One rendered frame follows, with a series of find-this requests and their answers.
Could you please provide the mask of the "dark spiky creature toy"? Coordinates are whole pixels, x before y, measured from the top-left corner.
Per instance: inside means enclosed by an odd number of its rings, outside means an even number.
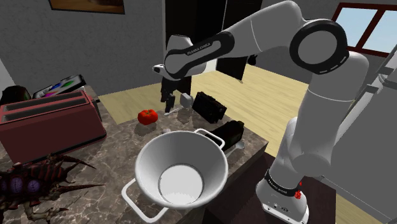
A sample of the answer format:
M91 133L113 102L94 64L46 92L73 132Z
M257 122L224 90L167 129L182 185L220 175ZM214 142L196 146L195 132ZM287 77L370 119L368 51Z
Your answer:
M75 185L67 180L69 171L79 164L89 166L80 159L51 153L40 162L17 162L7 171L0 171L0 224L5 212L16 210L20 205L28 220L45 220L51 224L54 216L67 209L51 207L35 213L33 207L43 200L56 201L63 193L93 187L93 184Z

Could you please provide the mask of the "grey refrigerator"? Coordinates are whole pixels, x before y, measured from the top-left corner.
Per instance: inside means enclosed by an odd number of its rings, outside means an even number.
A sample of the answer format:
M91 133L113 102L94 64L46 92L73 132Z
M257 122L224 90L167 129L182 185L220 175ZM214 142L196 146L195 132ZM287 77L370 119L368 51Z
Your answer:
M340 126L321 182L382 223L397 224L397 45Z

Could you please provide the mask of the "dark robot stand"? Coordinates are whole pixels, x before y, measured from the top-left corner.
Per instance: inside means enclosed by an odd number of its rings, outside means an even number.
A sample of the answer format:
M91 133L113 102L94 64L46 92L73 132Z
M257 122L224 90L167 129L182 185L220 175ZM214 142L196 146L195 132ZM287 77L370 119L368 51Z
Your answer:
M255 194L274 157L264 153L207 206L202 224L288 224L265 212ZM335 224L336 190L304 177L302 195L309 206L308 224Z

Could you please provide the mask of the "white spatula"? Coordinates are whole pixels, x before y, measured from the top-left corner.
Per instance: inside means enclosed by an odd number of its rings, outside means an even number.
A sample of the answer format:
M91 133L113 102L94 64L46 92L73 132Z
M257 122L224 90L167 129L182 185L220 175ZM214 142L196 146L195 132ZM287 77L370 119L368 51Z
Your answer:
M169 116L173 113L178 112L180 109L183 109L183 108L188 109L193 106L193 102L194 102L194 98L191 95L189 95L187 93L182 93L179 98L179 103L181 106L176 109L171 109L171 111L169 113L164 113L164 115Z

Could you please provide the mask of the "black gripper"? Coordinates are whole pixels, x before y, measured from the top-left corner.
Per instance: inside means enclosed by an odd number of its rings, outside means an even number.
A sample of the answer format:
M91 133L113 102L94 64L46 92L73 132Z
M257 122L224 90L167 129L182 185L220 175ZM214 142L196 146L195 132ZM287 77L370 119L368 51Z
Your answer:
M162 78L161 87L161 102L165 102L165 113L169 113L174 107L175 96L172 95L173 91L178 90L179 92L191 94L192 77L185 77L179 81L171 81L166 78Z

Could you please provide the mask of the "red framed window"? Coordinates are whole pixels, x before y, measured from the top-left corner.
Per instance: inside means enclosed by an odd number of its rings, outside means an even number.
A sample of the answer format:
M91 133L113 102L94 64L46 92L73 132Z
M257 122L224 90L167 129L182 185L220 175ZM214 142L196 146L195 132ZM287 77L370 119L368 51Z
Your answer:
M344 28L350 51L387 57L397 45L397 4L339 3L332 20Z

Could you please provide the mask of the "red toaster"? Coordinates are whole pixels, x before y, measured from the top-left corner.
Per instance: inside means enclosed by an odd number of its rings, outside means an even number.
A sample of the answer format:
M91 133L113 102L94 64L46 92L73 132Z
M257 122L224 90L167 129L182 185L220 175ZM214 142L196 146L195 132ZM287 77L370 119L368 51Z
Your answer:
M83 90L0 106L0 143L14 163L67 153L105 137L96 103Z

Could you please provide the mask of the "dark rounded object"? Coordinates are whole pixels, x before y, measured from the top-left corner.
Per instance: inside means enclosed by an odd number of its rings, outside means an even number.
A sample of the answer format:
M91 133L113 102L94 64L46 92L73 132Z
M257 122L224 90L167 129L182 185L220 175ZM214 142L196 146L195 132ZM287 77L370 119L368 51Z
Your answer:
M14 85L5 88L2 91L2 97L0 98L0 106L15 102L27 101L30 99L32 99L32 97L30 93L28 93L25 87L22 87L20 85Z

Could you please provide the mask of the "tablet with colourful screen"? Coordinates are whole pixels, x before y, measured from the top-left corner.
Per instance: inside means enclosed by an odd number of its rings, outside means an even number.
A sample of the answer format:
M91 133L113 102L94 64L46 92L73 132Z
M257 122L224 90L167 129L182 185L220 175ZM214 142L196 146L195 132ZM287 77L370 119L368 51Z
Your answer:
M86 85L86 81L84 77L81 74L77 74L64 78L57 84L50 85L42 90L33 93L32 98L39 99L42 97L49 97L53 95L73 92L85 85Z

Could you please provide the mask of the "black ribbed box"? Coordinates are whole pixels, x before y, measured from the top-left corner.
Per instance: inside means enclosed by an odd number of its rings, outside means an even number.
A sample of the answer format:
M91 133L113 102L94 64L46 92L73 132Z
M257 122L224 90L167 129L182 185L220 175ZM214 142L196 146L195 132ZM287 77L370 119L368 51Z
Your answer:
M227 110L227 107L204 92L197 92L192 108L209 123L222 120Z

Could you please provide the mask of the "white spoon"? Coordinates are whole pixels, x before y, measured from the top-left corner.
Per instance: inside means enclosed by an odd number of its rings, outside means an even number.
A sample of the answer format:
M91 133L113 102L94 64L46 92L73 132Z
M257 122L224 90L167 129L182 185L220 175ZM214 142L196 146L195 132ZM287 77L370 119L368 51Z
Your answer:
M240 150L240 149L244 149L245 147L245 143L243 141L239 141L238 143L235 144L235 146L229 150L225 156L229 157L235 150Z

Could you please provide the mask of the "framed wall picture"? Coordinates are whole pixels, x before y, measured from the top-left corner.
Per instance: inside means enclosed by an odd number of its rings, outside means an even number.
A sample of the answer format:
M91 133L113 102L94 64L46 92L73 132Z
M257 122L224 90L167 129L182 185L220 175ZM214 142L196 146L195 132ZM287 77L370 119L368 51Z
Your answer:
M53 10L92 13L125 13L123 0L48 0Z

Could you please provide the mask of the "red tomato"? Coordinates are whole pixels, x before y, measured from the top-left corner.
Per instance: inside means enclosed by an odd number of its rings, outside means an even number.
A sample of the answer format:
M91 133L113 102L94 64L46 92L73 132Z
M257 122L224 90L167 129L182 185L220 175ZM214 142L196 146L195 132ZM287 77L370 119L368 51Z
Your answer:
M153 109L145 109L138 114L137 119L139 123L149 125L158 120L158 115Z

